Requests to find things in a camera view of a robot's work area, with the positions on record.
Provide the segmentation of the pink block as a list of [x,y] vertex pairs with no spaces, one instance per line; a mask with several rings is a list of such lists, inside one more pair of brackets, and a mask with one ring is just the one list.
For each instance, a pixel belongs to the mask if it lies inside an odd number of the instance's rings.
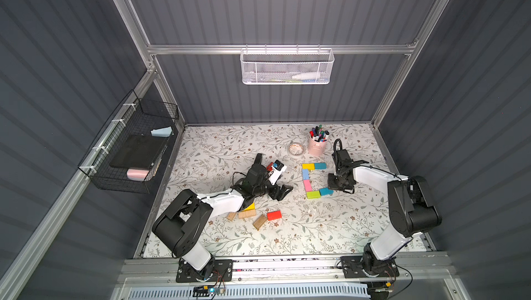
[[305,192],[311,192],[313,190],[310,180],[303,180]]

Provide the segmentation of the lime green block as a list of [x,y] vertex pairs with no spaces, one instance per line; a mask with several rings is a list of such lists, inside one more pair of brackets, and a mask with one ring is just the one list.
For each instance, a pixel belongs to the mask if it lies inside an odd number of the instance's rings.
[[306,198],[308,200],[310,199],[317,199],[317,198],[320,198],[322,195],[319,191],[311,191],[311,192],[306,192]]

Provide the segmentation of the teal block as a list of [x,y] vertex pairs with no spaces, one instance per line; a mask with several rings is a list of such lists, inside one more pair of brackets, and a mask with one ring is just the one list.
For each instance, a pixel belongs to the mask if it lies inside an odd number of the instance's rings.
[[325,162],[319,162],[314,164],[315,170],[324,170],[327,169],[327,165]]
[[322,188],[319,190],[319,193],[321,196],[330,196],[334,193],[334,191],[330,190],[329,188]]

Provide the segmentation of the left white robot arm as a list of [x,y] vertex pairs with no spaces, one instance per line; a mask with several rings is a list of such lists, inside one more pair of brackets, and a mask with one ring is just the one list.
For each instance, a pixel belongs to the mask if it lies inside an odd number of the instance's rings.
[[222,214],[246,211],[261,196],[283,200],[293,190],[292,186],[278,184],[286,170],[287,166],[279,160],[265,167],[258,154],[244,177],[229,189],[208,194],[182,190],[153,223],[152,233],[175,257],[184,260],[201,279],[206,280],[215,269],[215,258],[199,242],[207,222]]

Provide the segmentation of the light blue block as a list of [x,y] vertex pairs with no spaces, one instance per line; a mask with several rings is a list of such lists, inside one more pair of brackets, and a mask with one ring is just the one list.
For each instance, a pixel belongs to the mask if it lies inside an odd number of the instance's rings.
[[303,180],[309,180],[309,170],[308,169],[302,169],[302,179]]

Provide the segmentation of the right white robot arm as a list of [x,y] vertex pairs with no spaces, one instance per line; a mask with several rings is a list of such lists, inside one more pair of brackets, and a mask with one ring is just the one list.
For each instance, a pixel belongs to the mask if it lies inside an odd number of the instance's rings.
[[442,223],[428,182],[421,176],[393,174],[365,160],[355,161],[342,147],[333,149],[332,158],[335,172],[328,176],[330,190],[353,193],[361,183],[387,194],[390,223],[365,245],[358,265],[369,277],[390,272],[395,255],[414,236]]

